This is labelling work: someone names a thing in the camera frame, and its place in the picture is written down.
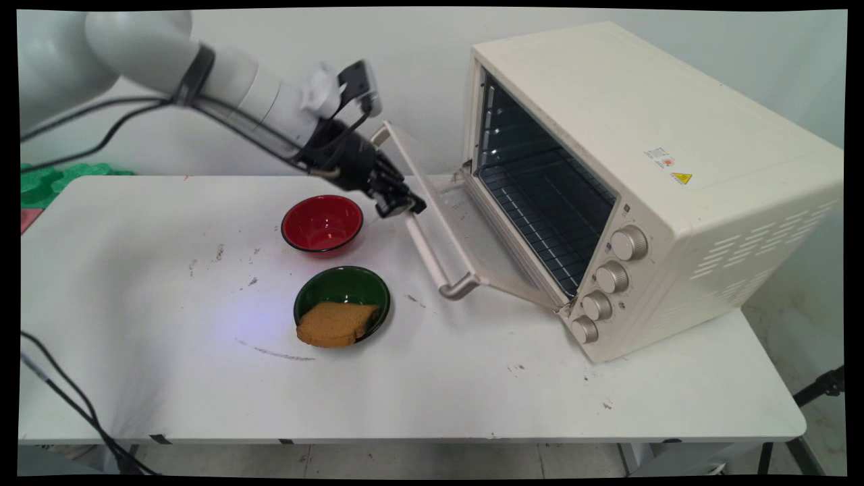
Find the bowl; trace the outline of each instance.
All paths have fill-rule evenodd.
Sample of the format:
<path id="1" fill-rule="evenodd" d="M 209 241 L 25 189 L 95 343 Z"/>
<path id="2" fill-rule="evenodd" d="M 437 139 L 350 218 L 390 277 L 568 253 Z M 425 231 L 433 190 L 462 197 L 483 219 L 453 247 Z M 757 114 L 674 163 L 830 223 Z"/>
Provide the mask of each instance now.
<path id="1" fill-rule="evenodd" d="M 360 266 L 337 266 L 312 277 L 297 293 L 294 301 L 294 322 L 319 302 L 350 302 L 377 305 L 378 317 L 366 326 L 366 333 L 356 342 L 371 336 L 384 323 L 390 312 L 390 290 L 375 272 Z"/>
<path id="2" fill-rule="evenodd" d="M 292 247 L 324 254 L 350 243 L 363 227 L 363 211 L 340 195 L 317 195 L 298 202 L 282 219 L 282 237 Z"/>

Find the green bowl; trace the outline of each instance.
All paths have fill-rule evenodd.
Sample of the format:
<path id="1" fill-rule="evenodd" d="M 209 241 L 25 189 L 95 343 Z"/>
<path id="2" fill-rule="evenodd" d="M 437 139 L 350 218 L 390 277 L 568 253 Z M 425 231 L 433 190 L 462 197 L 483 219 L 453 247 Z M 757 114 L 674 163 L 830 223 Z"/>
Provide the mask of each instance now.
<path id="1" fill-rule="evenodd" d="M 294 322 L 319 302 L 350 302 L 351 304 L 377 305 L 378 318 L 366 327 L 366 333 L 356 342 L 371 336 L 390 312 L 390 291 L 384 280 L 375 272 L 359 266 L 337 266 L 312 277 L 297 294 L 294 301 Z"/>

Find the white table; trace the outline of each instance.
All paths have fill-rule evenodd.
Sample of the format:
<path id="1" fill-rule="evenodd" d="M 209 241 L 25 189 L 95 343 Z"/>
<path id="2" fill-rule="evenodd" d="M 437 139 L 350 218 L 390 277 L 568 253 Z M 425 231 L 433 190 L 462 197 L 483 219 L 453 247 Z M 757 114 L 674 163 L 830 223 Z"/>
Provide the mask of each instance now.
<path id="1" fill-rule="evenodd" d="M 439 297 L 402 219 L 380 220 L 359 193 L 351 252 L 290 248 L 285 212 L 334 193 L 295 176 L 81 178 L 22 236 L 22 329 L 128 443 L 672 438 L 712 443 L 704 461 L 804 433 L 739 311 L 595 365 L 534 304 L 486 288 Z M 337 265 L 378 273 L 391 313 L 357 346 L 313 348 L 295 337 L 294 297 Z M 25 367 L 20 380 L 19 444 L 99 442 Z"/>

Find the yellow warning sticker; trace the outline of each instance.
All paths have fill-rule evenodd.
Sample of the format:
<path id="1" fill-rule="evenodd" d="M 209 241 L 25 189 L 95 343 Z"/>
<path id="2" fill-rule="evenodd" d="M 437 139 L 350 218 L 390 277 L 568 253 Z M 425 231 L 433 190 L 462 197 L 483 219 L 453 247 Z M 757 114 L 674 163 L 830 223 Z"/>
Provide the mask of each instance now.
<path id="1" fill-rule="evenodd" d="M 690 182 L 690 178 L 693 176 L 693 174 L 682 174 L 680 172 L 672 172 L 672 175 L 675 176 L 675 178 L 681 184 L 686 184 L 687 182 Z"/>

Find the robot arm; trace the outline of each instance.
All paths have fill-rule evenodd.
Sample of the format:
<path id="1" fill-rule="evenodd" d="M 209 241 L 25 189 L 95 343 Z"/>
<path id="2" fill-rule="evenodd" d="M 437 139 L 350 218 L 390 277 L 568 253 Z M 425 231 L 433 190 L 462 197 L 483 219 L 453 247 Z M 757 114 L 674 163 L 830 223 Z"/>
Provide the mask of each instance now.
<path id="1" fill-rule="evenodd" d="M 69 12 L 46 35 L 19 40 L 22 130 L 104 93 L 124 76 L 341 189 L 363 191 L 382 217 L 425 208 L 356 126 L 333 119 L 352 99 L 363 119 L 380 113 L 363 61 L 340 74 L 321 65 L 302 86 L 292 86 L 239 51 L 214 51 L 190 39 L 191 31 L 188 10 Z"/>

